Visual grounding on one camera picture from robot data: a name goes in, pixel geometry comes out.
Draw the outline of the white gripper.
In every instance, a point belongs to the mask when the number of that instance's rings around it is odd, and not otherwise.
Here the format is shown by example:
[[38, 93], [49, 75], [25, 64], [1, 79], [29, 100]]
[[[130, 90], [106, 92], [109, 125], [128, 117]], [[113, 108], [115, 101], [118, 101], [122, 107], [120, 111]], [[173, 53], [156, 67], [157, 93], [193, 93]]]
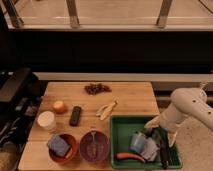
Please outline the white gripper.
[[180, 112], [174, 105], [169, 105], [165, 109], [160, 117], [156, 116], [152, 120], [145, 124], [145, 128], [156, 128], [160, 126], [165, 129], [168, 136], [169, 147], [172, 147], [176, 141], [177, 131], [181, 127], [181, 124], [186, 119], [186, 116]]

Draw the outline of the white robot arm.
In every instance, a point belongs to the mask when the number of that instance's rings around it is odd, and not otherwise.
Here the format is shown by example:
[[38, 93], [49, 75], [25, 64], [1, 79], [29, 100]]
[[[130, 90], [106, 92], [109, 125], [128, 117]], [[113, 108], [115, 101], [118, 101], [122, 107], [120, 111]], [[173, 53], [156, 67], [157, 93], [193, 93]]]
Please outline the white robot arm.
[[170, 96], [169, 106], [145, 124], [145, 128], [162, 127], [167, 131], [172, 147], [182, 123], [194, 117], [213, 131], [213, 108], [207, 104], [207, 95], [202, 88], [178, 88]]

